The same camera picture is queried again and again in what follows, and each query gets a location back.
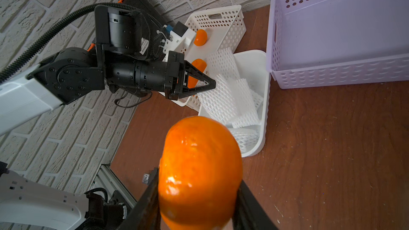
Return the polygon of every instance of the wooden tabletop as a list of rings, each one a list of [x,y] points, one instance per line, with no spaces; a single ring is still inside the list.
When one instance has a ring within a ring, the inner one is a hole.
[[[269,6],[244,13],[236,52],[266,50]],[[111,165],[138,199],[167,130],[197,115],[159,94],[138,106]],[[409,228],[409,82],[279,88],[243,179],[280,229]]]

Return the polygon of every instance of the orange fruit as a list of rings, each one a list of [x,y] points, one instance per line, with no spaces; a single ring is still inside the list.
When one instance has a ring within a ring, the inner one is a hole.
[[[202,60],[202,59],[195,59],[192,62],[192,65],[195,68],[197,68],[198,70],[200,70],[201,72],[203,72],[207,67],[206,62],[204,60]],[[196,78],[193,78],[193,77],[189,76],[189,78],[187,80],[187,87],[188,88],[195,88],[197,82],[198,82],[198,80]]]
[[[202,46],[207,41],[207,32],[205,30],[198,30],[196,31],[196,39],[193,42],[197,46]]]
[[[171,230],[222,229],[233,216],[243,178],[230,131],[202,116],[168,131],[159,166],[159,208]]]

